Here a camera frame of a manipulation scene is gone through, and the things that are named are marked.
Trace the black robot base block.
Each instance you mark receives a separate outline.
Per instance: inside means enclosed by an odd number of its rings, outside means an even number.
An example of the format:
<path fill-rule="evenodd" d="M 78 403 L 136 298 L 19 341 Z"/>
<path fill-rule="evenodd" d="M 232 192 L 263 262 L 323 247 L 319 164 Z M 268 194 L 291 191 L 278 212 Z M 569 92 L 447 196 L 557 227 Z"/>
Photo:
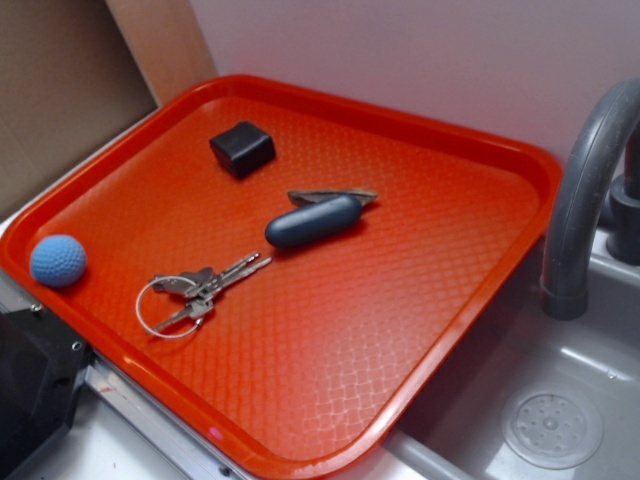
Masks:
<path fill-rule="evenodd" d="M 1 477 L 71 430 L 91 347 L 42 304 L 1 315 Z"/>

